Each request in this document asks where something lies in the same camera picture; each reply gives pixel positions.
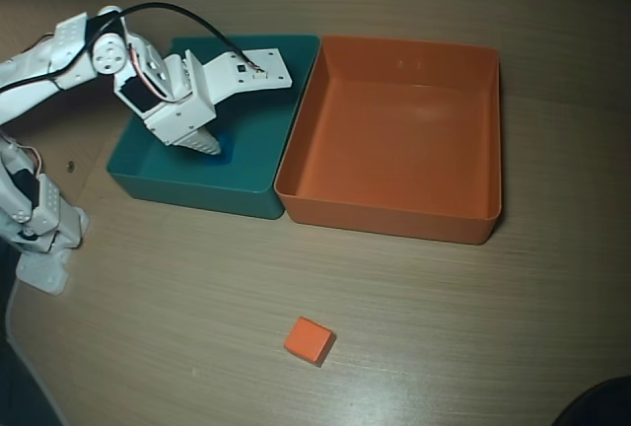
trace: wood grain surface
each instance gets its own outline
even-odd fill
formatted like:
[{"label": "wood grain surface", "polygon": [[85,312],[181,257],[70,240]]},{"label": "wood grain surface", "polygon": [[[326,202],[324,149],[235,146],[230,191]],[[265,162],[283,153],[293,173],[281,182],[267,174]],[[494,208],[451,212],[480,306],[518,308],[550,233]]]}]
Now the wood grain surface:
[{"label": "wood grain surface", "polygon": [[[631,369],[629,115],[507,98],[481,247],[136,201],[102,154],[64,294],[18,340],[72,424],[548,424]],[[338,336],[283,350],[298,316]]]},{"label": "wood grain surface", "polygon": [[[539,425],[629,373],[629,0],[168,1],[229,33],[498,47],[504,216],[469,247],[136,201],[105,172],[114,133],[66,291],[21,286],[13,311],[73,425]],[[283,350],[298,316],[337,334],[321,369]]]}]

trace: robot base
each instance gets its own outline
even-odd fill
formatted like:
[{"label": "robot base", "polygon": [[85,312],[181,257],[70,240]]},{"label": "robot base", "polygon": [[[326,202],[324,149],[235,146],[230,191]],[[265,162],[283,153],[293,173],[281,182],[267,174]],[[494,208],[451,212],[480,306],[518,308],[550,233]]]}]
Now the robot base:
[{"label": "robot base", "polygon": [[[90,219],[83,209],[75,208],[79,211],[81,219],[81,235],[85,235]],[[70,258],[71,248],[64,246],[63,237],[60,241],[55,241],[49,253],[37,253],[34,251],[23,252],[18,262],[17,275],[20,281],[27,283],[38,290],[49,295],[59,295],[63,292],[68,279],[68,272],[65,270],[68,258]]]}]

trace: white bracket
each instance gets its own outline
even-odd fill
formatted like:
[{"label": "white bracket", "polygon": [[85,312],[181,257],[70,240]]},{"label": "white bracket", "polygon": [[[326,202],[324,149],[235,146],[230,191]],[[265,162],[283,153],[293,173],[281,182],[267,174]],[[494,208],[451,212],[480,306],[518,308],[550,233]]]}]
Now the white bracket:
[{"label": "white bracket", "polygon": [[204,64],[208,94],[213,104],[237,93],[292,87],[292,77],[277,48],[245,51],[245,56],[263,72],[257,72],[230,51]]}]

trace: wooden table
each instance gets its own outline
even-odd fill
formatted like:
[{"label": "wooden table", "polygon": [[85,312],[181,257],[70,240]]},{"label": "wooden table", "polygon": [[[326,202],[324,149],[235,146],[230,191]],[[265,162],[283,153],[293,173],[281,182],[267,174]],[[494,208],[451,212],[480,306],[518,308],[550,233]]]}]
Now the wooden table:
[{"label": "wooden table", "polygon": [[[503,109],[481,247],[133,200],[113,135],[66,291],[21,286],[15,337],[73,425],[549,424],[631,370],[631,115]],[[298,316],[337,333],[321,369],[283,349]]]}]

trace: dark object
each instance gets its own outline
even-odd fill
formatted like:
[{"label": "dark object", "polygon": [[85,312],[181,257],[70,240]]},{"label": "dark object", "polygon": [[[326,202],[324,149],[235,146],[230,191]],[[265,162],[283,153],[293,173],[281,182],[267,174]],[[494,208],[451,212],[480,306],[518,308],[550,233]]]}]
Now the dark object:
[{"label": "dark object", "polygon": [[15,174],[9,173],[9,178],[20,192],[27,197],[33,209],[39,206],[39,181],[29,170],[19,170]]},{"label": "dark object", "polygon": [[631,425],[631,377],[608,380],[587,390],[552,426]]}]

